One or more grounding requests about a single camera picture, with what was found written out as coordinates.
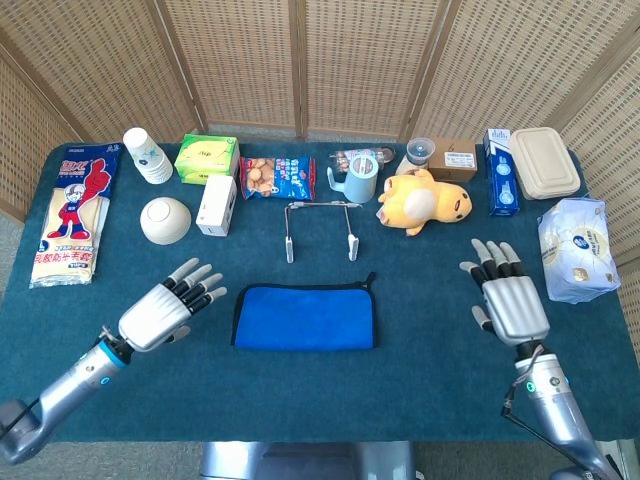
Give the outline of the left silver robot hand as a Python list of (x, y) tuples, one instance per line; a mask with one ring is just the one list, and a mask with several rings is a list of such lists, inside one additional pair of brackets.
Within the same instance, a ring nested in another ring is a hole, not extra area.
[(146, 353), (181, 336), (187, 322), (224, 296), (222, 273), (191, 258), (151, 288), (119, 319), (118, 334), (134, 351)]

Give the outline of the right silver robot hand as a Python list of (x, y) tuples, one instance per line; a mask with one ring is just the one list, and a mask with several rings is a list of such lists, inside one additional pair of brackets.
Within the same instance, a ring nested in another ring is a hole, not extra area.
[(479, 261), (463, 261), (459, 268), (470, 275), (483, 295), (485, 305), (472, 308), (478, 325), (510, 347), (544, 340), (550, 331), (549, 320), (513, 247), (477, 238), (471, 245)]

